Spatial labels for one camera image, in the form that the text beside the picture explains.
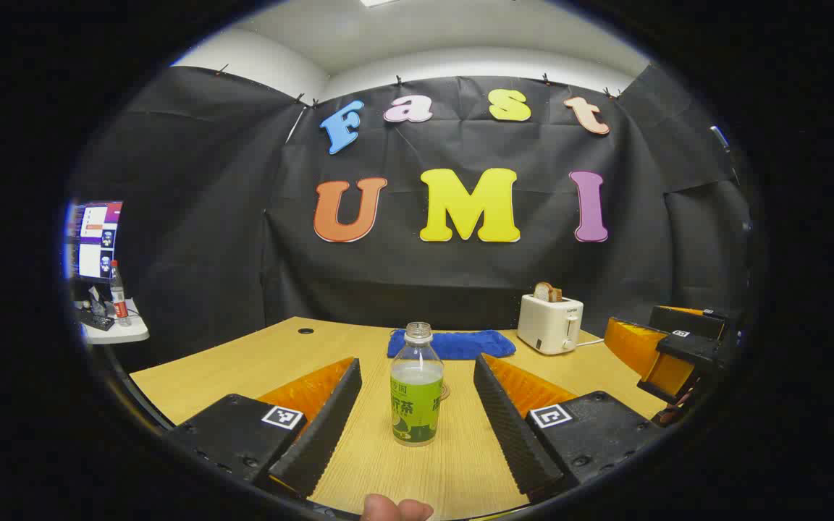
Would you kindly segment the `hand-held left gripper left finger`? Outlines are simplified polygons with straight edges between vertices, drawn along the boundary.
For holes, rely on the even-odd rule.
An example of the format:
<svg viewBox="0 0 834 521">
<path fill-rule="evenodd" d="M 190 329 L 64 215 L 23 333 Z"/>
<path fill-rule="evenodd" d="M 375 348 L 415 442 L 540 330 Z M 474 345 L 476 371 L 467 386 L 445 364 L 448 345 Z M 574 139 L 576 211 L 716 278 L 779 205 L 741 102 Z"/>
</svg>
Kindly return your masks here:
<svg viewBox="0 0 834 521">
<path fill-rule="evenodd" d="M 166 434 L 171 445 L 256 488 L 312 495 L 362 387 L 344 358 L 258 398 L 228 394 Z"/>
</svg>

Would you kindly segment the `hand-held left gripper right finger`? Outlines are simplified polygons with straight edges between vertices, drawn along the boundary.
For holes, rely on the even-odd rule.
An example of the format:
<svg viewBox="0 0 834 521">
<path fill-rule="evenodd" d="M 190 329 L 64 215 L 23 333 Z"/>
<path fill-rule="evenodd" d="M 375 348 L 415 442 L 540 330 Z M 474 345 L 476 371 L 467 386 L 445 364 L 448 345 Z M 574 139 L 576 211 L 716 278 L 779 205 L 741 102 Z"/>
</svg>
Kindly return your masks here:
<svg viewBox="0 0 834 521">
<path fill-rule="evenodd" d="M 520 494 L 537 502 L 622 468 L 662 438 L 605 390 L 577 396 L 489 354 L 473 382 Z"/>
</svg>

